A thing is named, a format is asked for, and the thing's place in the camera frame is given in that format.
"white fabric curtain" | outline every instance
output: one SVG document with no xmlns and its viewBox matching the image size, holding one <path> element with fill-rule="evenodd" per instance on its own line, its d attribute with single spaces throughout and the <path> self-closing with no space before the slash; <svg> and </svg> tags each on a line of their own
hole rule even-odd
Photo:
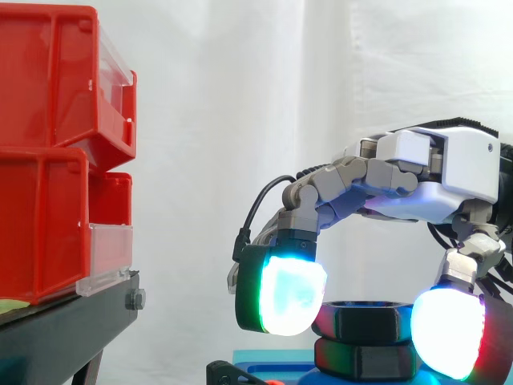
<svg viewBox="0 0 513 385">
<path fill-rule="evenodd" d="M 134 178 L 133 267 L 147 291 L 105 350 L 100 385 L 202 384 L 207 363 L 234 349 L 312 347 L 309 331 L 240 330 L 226 290 L 234 237 L 275 176 L 372 132 L 456 116 L 513 142 L 511 2 L 87 3 L 139 76 L 138 155 L 122 170 Z M 442 249 L 424 224 L 351 217 L 320 236 L 317 255 L 327 300 L 412 302 Z"/>
</svg>

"stacked storage bins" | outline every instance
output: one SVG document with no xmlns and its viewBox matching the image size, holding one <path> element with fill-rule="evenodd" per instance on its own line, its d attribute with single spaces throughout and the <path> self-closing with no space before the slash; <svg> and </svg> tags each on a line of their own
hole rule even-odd
<svg viewBox="0 0 513 385">
<path fill-rule="evenodd" d="M 88 6 L 0 4 L 0 300 L 129 278 L 135 73 Z"/>
</svg>

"blue platform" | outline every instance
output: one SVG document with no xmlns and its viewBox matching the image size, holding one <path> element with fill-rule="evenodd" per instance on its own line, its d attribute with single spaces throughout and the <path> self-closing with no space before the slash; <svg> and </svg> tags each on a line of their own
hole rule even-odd
<svg viewBox="0 0 513 385">
<path fill-rule="evenodd" d="M 319 372 L 313 365 L 313 351 L 234 351 L 233 363 L 240 369 L 264 381 L 277 379 L 285 385 L 350 385 L 351 381 L 337 379 Z M 383 383 L 380 385 L 462 385 L 461 381 L 448 379 L 422 367 L 411 381 Z M 505 385 L 513 385 L 510 373 Z"/>
</svg>

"black cable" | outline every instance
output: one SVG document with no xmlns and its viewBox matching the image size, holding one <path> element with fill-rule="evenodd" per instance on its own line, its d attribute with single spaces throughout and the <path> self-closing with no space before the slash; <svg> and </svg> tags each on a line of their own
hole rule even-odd
<svg viewBox="0 0 513 385">
<path fill-rule="evenodd" d="M 244 222 L 244 226 L 242 226 L 239 230 L 239 235 L 235 238 L 235 245 L 233 246 L 233 254 L 232 259 L 235 262 L 238 262 L 240 257 L 240 252 L 246 245 L 249 245 L 251 243 L 251 223 L 253 222 L 253 218 L 255 217 L 255 214 L 258 211 L 258 208 L 260 207 L 262 201 L 264 200 L 265 196 L 271 189 L 281 182 L 289 181 L 290 183 L 293 183 L 296 181 L 296 179 L 293 176 L 290 175 L 283 175 L 279 176 L 275 180 L 271 180 L 267 185 L 260 191 L 260 194 L 258 194 L 258 197 L 256 197 L 255 202 L 253 203 L 253 206 L 251 206 L 251 209 L 249 210 L 248 216 L 246 217 L 246 221 Z"/>
<path fill-rule="evenodd" d="M 490 278 L 492 282 L 494 282 L 498 287 L 503 290 L 506 290 L 509 294 L 513 295 L 513 287 L 509 286 L 506 282 L 502 282 L 495 275 L 488 273 L 487 277 Z"/>
<path fill-rule="evenodd" d="M 441 245 L 445 250 L 451 249 L 451 246 L 442 239 L 442 236 L 440 236 L 438 231 L 436 231 L 436 228 L 433 226 L 432 223 L 427 222 L 427 228 L 430 230 L 431 235 L 438 242 L 439 245 Z"/>
<path fill-rule="evenodd" d="M 249 210 L 248 217 L 246 218 L 246 222 L 244 222 L 243 229 L 249 229 L 251 227 L 251 223 L 253 222 L 253 218 L 255 217 L 255 214 L 257 213 L 258 208 L 260 207 L 260 204 L 264 200 L 265 196 L 273 187 L 280 184 L 281 182 L 289 181 L 290 183 L 294 183 L 296 179 L 293 176 L 290 175 L 283 175 L 279 176 L 275 180 L 271 180 L 267 185 L 260 191 L 260 194 L 258 194 L 258 197 L 256 197 L 255 203 L 253 203 L 253 206 L 251 206 L 251 209 Z"/>
</svg>

